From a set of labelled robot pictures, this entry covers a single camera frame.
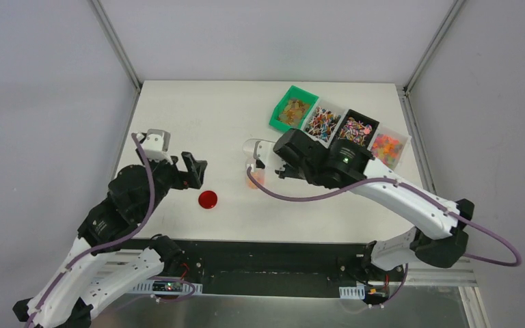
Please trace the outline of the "clear plastic jar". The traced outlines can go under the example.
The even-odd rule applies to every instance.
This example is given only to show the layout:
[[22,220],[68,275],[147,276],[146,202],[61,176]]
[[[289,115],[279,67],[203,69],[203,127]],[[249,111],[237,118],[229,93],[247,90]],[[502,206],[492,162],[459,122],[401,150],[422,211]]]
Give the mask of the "clear plastic jar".
[[245,178],[245,181],[249,188],[257,189],[257,184],[265,184],[265,169],[255,159],[247,159],[245,162],[245,168],[250,172],[250,176]]

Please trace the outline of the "clear plastic scoop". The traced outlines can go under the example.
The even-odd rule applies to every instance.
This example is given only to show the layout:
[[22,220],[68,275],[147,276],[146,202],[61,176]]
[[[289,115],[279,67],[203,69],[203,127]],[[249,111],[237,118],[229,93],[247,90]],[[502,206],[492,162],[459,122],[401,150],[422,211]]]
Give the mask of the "clear plastic scoop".
[[246,157],[261,159],[273,152],[275,143],[265,139],[248,139],[243,143],[243,153]]

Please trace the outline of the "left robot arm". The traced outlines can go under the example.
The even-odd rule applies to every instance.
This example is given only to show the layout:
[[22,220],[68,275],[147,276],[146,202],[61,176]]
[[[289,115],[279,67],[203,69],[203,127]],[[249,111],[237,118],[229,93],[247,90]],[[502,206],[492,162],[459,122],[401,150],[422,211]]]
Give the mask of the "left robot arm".
[[148,246],[121,271],[94,281],[106,262],[146,223],[169,191],[200,189],[207,161],[183,152],[186,170],[176,156],[139,156],[141,164],[123,167],[110,181],[106,198],[95,205],[77,230],[72,247],[56,274],[34,297],[12,308],[26,327],[89,327],[92,320],[138,283],[160,273],[180,271],[182,249],[168,236]]

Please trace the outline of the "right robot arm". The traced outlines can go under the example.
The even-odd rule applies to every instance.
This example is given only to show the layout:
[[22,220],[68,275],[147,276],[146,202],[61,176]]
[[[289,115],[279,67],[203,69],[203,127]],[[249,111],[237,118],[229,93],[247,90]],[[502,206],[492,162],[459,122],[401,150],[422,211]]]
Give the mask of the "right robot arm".
[[413,227],[386,241],[374,241],[361,261],[364,277],[376,280],[410,262],[452,267],[466,252],[468,234],[457,219],[470,219],[474,204],[437,197],[402,179],[364,146],[336,139],[323,146],[292,128],[272,145],[280,178],[298,178],[335,191],[366,197],[409,221]]

